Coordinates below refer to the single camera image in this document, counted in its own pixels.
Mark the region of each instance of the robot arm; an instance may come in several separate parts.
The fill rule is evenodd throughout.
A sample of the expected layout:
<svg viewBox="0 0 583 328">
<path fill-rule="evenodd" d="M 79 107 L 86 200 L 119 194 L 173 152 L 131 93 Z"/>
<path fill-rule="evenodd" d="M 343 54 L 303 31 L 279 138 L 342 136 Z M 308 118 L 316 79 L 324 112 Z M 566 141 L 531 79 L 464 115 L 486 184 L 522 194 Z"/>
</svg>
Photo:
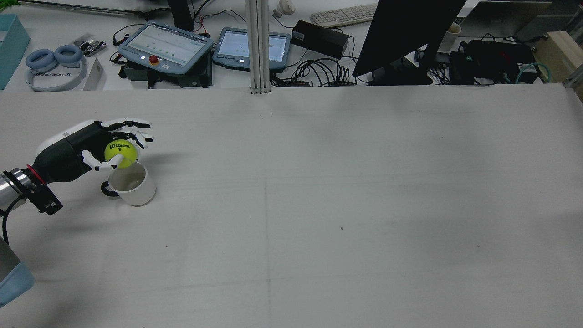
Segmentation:
<svg viewBox="0 0 583 328">
<path fill-rule="evenodd" d="M 149 128 L 150 122 L 123 117 L 111 121 L 89 120 L 44 141 L 32 165 L 0 173 L 0 217 L 3 228 L 9 211 L 28 199 L 41 213 L 52 215 L 62 208 L 48 188 L 52 182 L 70 182 L 91 170 L 115 169 L 121 154 L 105 160 L 107 144 L 132 139 L 142 149 L 154 138 L 132 127 Z M 6 234 L 0 240 L 0 308 L 32 287 L 34 278 L 8 246 Z"/>
</svg>

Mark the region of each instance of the metal post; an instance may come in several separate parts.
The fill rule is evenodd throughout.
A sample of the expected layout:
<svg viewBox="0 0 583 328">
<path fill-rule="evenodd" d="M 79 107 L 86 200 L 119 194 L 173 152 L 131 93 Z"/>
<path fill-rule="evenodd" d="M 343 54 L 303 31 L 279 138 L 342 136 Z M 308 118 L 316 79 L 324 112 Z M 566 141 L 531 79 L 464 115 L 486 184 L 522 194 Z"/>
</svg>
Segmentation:
<svg viewBox="0 0 583 328">
<path fill-rule="evenodd" d="M 575 71 L 563 81 L 563 86 L 567 89 L 574 89 L 583 82 L 583 65 L 580 65 Z"/>
<path fill-rule="evenodd" d="M 245 0 L 247 35 L 251 67 L 251 93 L 271 91 L 269 82 L 269 3 L 268 0 Z"/>
</svg>

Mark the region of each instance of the teal storage box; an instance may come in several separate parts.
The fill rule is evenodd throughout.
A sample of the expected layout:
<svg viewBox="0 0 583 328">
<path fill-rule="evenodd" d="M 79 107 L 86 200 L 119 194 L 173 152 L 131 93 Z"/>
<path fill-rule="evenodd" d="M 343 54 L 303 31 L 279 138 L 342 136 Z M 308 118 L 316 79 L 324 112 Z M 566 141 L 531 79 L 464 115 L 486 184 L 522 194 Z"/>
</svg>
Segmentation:
<svg viewBox="0 0 583 328">
<path fill-rule="evenodd" d="M 29 45 L 30 37 L 13 13 L 0 15 L 0 90 L 4 90 Z"/>
</svg>

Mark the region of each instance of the robot finger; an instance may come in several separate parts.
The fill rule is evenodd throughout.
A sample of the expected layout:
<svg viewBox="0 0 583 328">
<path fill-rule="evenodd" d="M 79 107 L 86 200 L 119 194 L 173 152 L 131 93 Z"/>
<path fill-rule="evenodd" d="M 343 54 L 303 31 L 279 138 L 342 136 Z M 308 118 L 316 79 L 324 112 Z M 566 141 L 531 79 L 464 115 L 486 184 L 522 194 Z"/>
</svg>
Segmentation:
<svg viewBox="0 0 583 328">
<path fill-rule="evenodd" d="M 143 149 L 147 148 L 147 142 L 154 141 L 154 136 L 132 128 L 121 128 L 112 134 L 119 139 L 132 139 Z"/>
<path fill-rule="evenodd" d="M 122 127 L 150 128 L 152 126 L 150 122 L 134 117 L 116 118 L 115 120 L 101 122 L 100 125 L 108 131 L 117 130 Z"/>
<path fill-rule="evenodd" d="M 124 160 L 124 156 L 119 153 L 113 156 L 108 162 L 100 162 L 88 150 L 82 151 L 81 157 L 83 158 L 83 163 L 89 165 L 95 171 L 113 170 Z"/>
</svg>

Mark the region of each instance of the blue headphones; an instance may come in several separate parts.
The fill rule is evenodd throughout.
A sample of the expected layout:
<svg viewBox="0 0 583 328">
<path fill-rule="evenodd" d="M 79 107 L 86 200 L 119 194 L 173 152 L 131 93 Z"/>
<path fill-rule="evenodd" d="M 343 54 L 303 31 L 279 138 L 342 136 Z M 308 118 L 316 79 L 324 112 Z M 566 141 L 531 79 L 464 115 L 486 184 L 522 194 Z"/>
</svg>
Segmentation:
<svg viewBox="0 0 583 328">
<path fill-rule="evenodd" d="M 26 57 L 26 66 L 30 68 L 26 72 L 26 84 L 34 91 L 69 91 L 77 86 L 87 74 L 87 66 L 81 49 L 71 44 L 58 47 L 55 52 L 49 49 L 39 49 Z M 57 65 L 68 68 L 79 68 L 79 75 L 71 81 L 50 88 L 40 88 L 33 84 L 35 75 L 51 71 Z"/>
</svg>

